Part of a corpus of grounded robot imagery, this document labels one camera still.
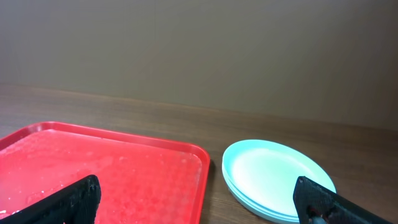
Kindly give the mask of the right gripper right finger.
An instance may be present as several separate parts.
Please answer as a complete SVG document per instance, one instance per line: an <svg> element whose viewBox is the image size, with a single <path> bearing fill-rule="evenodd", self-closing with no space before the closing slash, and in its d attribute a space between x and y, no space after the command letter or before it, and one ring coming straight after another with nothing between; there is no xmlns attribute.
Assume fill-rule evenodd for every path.
<svg viewBox="0 0 398 224"><path fill-rule="evenodd" d="M305 176L298 177L293 200L300 224L391 224Z"/></svg>

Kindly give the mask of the white round plate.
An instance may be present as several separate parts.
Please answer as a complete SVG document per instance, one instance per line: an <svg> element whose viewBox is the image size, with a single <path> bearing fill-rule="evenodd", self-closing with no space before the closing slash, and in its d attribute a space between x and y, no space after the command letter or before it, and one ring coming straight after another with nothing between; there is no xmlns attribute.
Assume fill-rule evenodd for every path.
<svg viewBox="0 0 398 224"><path fill-rule="evenodd" d="M249 210L251 213L253 213L253 214L255 214L255 215L257 215L257 216L259 216L259 217L261 217L261 218L263 218L263 219L265 219L265 220L268 220L268 221L274 222L274 223L279 223L279 224L299 224L298 221L289 221L289 220L284 220L284 219L281 219L281 218L275 218L275 217L272 217L272 216L270 216L270 215L268 215L268 214L266 214L266 213L264 213L264 212L257 211L254 207L251 207L247 202L245 202L245 201L243 200L243 198L242 198L241 196L239 196L235 190L233 190L231 187L228 187L228 189L229 189L229 191L231 192L231 194L233 195L233 197L234 197L244 208L246 208L246 209Z"/></svg>

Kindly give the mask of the light blue plate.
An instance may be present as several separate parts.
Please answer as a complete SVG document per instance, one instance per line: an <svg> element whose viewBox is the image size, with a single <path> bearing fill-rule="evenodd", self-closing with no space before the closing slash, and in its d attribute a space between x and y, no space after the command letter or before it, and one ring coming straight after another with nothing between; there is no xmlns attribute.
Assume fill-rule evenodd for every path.
<svg viewBox="0 0 398 224"><path fill-rule="evenodd" d="M284 218L298 218L293 193L306 176L336 192L330 176L295 149L272 141L247 139L230 145L222 157L230 181L249 202Z"/></svg>
<svg viewBox="0 0 398 224"><path fill-rule="evenodd" d="M232 182L229 179L229 176L227 172L225 171L225 168L221 168L224 180L226 182L226 185L228 186L229 191L233 195L233 197L247 210L252 212L253 214L274 222L274 223L281 223L281 224L297 224L299 223L298 218L284 218L281 215L276 215L274 212L270 212L269 210L265 208L260 208L257 205L254 205L252 202L249 202L246 196L244 196L242 193L238 192L238 189L232 184Z"/></svg>

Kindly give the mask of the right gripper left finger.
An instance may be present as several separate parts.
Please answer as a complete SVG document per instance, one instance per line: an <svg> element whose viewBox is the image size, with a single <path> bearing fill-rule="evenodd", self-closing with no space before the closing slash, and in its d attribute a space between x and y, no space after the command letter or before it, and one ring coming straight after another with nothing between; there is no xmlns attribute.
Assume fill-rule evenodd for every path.
<svg viewBox="0 0 398 224"><path fill-rule="evenodd" d="M88 175L1 219L1 224L94 224L100 201L100 182Z"/></svg>

